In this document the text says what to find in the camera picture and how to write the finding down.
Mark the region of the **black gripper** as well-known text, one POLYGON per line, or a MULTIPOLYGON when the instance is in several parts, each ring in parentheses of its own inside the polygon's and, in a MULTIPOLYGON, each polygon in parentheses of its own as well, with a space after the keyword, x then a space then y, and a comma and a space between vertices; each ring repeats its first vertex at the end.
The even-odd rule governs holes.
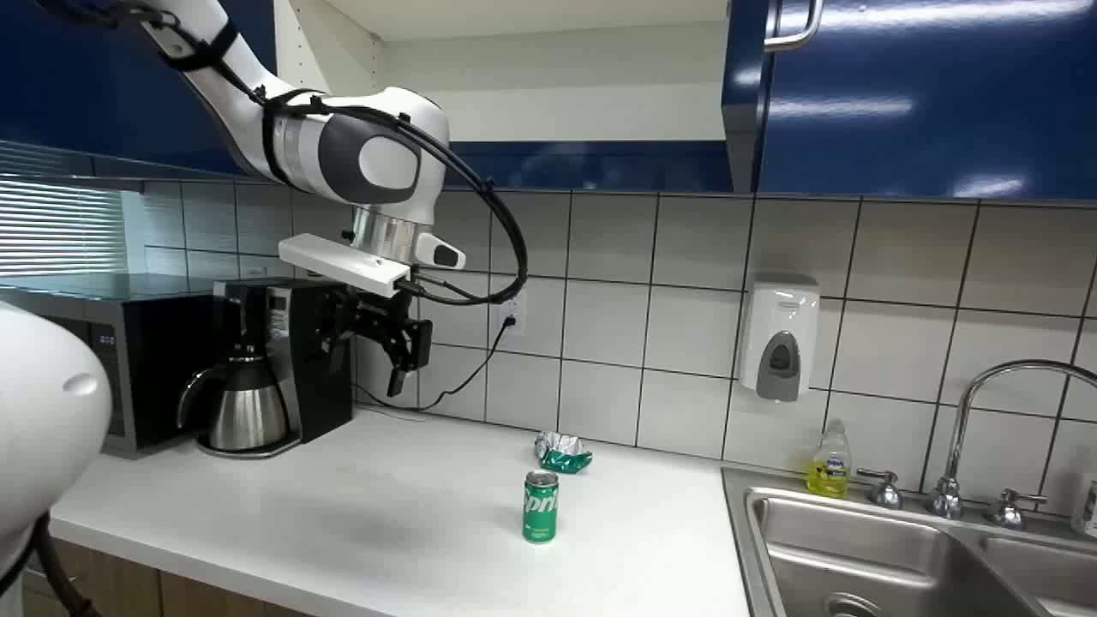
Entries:
POLYGON ((386 397, 397 397, 404 390, 409 370, 427 362, 431 321, 411 314, 409 293, 381 299, 365 290, 350 290, 346 325, 356 336, 372 340, 393 362, 386 375, 386 397))

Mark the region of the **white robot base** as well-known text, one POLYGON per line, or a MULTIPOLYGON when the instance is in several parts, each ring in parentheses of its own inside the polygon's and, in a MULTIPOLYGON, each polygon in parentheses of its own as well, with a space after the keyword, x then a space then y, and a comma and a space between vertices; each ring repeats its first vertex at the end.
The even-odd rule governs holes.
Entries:
POLYGON ((99 455, 109 379, 58 321, 0 304, 0 617, 25 617, 34 525, 99 455))

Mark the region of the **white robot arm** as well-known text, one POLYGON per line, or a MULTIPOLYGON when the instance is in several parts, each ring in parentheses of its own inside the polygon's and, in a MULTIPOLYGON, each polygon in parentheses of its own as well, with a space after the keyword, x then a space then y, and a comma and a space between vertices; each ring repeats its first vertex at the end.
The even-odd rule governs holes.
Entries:
POLYGON ((346 244, 295 234, 278 256, 356 290, 353 330, 383 345, 386 394, 427 362, 431 325, 411 320, 418 266, 460 269, 434 237, 449 121, 399 85, 331 94, 274 75, 219 0, 36 0, 74 24, 135 24, 223 129, 233 156, 283 188, 350 206, 346 244))

